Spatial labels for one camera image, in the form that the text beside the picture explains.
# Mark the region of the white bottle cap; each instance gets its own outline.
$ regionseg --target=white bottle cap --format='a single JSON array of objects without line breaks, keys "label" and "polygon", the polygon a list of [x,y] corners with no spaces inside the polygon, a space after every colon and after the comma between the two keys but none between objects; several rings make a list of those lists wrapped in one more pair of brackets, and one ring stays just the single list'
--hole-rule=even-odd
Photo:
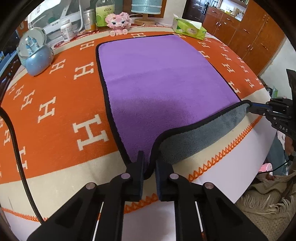
[{"label": "white bottle cap", "polygon": [[69,23],[69,22],[70,22],[70,19],[63,20],[63,21],[61,22],[61,25],[67,24],[67,23]]}]

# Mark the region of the white pill bottle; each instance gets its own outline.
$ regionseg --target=white pill bottle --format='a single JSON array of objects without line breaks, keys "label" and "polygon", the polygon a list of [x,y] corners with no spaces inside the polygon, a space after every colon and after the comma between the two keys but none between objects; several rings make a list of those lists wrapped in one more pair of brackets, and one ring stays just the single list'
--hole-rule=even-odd
[{"label": "white pill bottle", "polygon": [[61,32],[64,38],[64,42],[69,42],[71,39],[74,38],[72,23],[70,23],[69,19],[66,19],[66,20],[63,20],[61,24],[62,24]]}]

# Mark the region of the wooden lamp base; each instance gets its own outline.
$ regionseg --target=wooden lamp base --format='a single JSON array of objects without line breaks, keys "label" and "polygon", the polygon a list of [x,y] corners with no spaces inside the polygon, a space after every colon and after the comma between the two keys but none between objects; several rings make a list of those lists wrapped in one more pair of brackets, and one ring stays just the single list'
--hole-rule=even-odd
[{"label": "wooden lamp base", "polygon": [[143,24],[145,24],[145,26],[153,26],[155,25],[155,21],[149,19],[148,14],[143,14],[142,18],[135,19],[134,24],[138,26],[142,26]]}]

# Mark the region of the purple towel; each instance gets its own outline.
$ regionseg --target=purple towel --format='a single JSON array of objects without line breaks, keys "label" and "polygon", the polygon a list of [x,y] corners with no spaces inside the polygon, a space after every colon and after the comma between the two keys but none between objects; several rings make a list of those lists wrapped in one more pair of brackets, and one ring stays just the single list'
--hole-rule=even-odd
[{"label": "purple towel", "polygon": [[115,140],[119,150],[120,145],[124,148],[121,154],[127,154],[123,158],[132,162],[143,150],[147,164],[162,132],[239,102],[202,54],[176,35],[103,43],[98,47],[98,66]]}]

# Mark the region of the pink bear toy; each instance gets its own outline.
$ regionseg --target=pink bear toy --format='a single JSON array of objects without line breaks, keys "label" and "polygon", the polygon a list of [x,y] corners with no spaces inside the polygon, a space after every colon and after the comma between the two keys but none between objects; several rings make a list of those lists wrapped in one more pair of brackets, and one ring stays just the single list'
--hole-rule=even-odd
[{"label": "pink bear toy", "polygon": [[107,26],[112,29],[111,36],[127,34],[127,28],[131,25],[129,15],[126,12],[118,15],[114,13],[108,14],[105,21]]}]

